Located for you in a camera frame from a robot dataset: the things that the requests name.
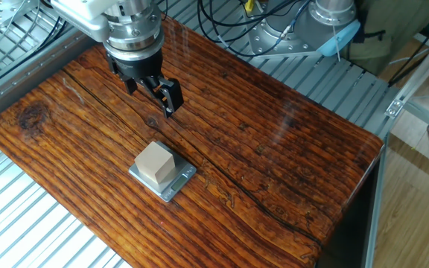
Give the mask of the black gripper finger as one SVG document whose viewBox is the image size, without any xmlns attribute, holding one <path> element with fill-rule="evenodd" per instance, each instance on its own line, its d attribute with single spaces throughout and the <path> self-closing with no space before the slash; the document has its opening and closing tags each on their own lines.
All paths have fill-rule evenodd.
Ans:
<svg viewBox="0 0 429 268">
<path fill-rule="evenodd" d="M 132 95 L 138 89 L 137 80 L 135 78 L 125 74 L 119 74 L 118 76 L 124 83 L 128 95 Z"/>
<path fill-rule="evenodd" d="M 180 83 L 177 79 L 150 76 L 139 79 L 141 84 L 156 99 L 162 108 L 165 118 L 170 118 L 183 104 Z"/>
</svg>

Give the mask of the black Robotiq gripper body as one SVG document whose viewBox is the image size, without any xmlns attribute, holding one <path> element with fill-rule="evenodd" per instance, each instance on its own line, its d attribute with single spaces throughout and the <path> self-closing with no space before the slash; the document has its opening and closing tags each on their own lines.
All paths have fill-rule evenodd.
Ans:
<svg viewBox="0 0 429 268">
<path fill-rule="evenodd" d="M 123 60 L 112 55 L 108 49 L 106 49 L 106 53 L 109 69 L 113 74 L 134 79 L 162 75 L 163 56 L 161 49 L 142 60 Z"/>
</svg>

